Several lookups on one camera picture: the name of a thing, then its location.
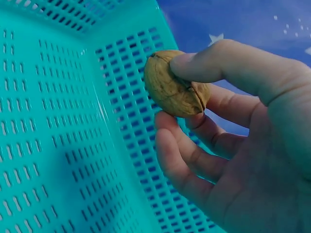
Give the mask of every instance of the walnut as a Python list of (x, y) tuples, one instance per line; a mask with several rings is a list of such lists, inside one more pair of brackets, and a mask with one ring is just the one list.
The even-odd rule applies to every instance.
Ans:
[(184, 52), (163, 50), (153, 53), (144, 69), (144, 81), (151, 98), (175, 117), (190, 117), (205, 110), (210, 91), (207, 83), (189, 82), (176, 77), (170, 61)]

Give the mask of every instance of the palm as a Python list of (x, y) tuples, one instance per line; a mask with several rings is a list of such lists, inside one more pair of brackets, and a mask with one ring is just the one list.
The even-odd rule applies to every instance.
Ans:
[(233, 233), (299, 232), (301, 224), (292, 216), (299, 212), (301, 177), (261, 110), (253, 113), (249, 137), (212, 189), (207, 214)]

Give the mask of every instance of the rectangular hole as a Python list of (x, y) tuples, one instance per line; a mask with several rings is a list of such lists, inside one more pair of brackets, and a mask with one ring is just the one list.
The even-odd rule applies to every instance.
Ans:
[(159, 42), (159, 43), (156, 43), (155, 44), (155, 47), (158, 49), (158, 48), (162, 48), (164, 45), (162, 42)]
[(145, 34), (146, 34), (146, 33), (145, 33), (144, 31), (141, 31), (141, 32), (137, 33), (138, 36), (143, 36), (143, 35), (145, 35)]
[(130, 35), (126, 38), (128, 41), (131, 41), (131, 40), (134, 40), (134, 36), (133, 35)]

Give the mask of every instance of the blue background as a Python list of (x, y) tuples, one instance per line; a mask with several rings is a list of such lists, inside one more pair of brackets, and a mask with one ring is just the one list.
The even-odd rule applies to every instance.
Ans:
[[(224, 38), (311, 65), (311, 55), (305, 52), (311, 47), (309, 0), (158, 0), (158, 3), (179, 49), (184, 52), (203, 50), (211, 42), (209, 35), (223, 33)], [(217, 84), (243, 93), (226, 81)], [(207, 114), (228, 132), (248, 134), (248, 129), (211, 112)]]

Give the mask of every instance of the plastic basket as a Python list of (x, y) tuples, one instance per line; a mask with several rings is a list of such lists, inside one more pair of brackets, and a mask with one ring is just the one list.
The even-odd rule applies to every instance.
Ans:
[(0, 1), (0, 233), (222, 232), (156, 160), (142, 72), (176, 48), (154, 0)]

